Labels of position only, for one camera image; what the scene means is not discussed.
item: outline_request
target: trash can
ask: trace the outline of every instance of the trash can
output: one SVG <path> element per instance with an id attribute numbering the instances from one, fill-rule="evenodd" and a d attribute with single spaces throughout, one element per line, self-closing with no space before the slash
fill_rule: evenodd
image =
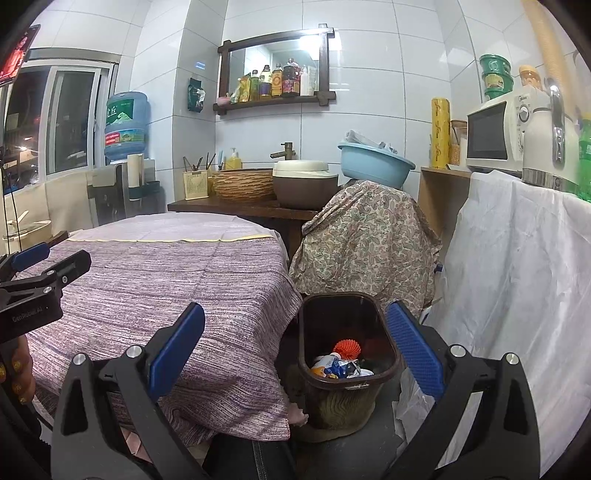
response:
<path id="1" fill-rule="evenodd" d="M 326 430 L 362 426 L 373 412 L 382 384 L 395 375 L 402 358 L 379 304 L 358 292 L 314 294 L 304 299 L 298 324 L 298 365 L 304 378 L 304 410 L 310 416 L 310 425 Z M 334 379 L 310 371 L 315 357 L 331 353 L 343 339 L 359 343 L 363 367 L 374 375 Z"/>

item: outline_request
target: silver screw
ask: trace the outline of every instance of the silver screw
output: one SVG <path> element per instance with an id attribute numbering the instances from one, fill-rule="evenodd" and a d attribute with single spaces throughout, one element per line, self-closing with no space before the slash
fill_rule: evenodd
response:
<path id="1" fill-rule="evenodd" d="M 506 354 L 505 360 L 507 360 L 510 365 L 517 365 L 519 363 L 519 357 L 514 353 Z"/>
<path id="2" fill-rule="evenodd" d="M 79 353 L 74 357 L 74 365 L 82 365 L 86 361 L 86 355 L 83 353 Z"/>
<path id="3" fill-rule="evenodd" d="M 125 354 L 129 358 L 136 358 L 142 354 L 142 348 L 139 345 L 132 345 L 127 349 Z"/>
<path id="4" fill-rule="evenodd" d="M 449 351 L 452 353 L 453 356 L 456 356 L 458 358 L 461 358 L 464 355 L 466 355 L 466 349 L 462 345 L 452 345 Z"/>

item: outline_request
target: yellow wrapped roll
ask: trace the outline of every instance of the yellow wrapped roll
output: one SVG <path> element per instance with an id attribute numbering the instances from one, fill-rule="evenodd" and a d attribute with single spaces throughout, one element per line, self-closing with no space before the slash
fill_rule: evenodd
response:
<path id="1" fill-rule="evenodd" d="M 449 163 L 450 149 L 449 100 L 434 98 L 431 100 L 431 111 L 431 166 L 445 168 Z"/>

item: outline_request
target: white kettle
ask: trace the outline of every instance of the white kettle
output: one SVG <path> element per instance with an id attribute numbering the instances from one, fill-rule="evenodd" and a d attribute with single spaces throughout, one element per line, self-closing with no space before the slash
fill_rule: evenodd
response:
<path id="1" fill-rule="evenodd" d="M 579 136 L 564 113 L 558 86 L 547 79 L 550 108 L 537 108 L 524 135 L 524 182 L 561 192 L 575 192 L 579 168 Z"/>

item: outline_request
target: red spiky ball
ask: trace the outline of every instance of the red spiky ball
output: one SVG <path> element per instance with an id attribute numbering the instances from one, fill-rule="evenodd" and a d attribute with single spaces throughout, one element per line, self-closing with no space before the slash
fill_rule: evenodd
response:
<path id="1" fill-rule="evenodd" d="M 355 340 L 341 340 L 335 345 L 333 352 L 338 353 L 343 360 L 355 360 L 359 358 L 361 347 Z"/>

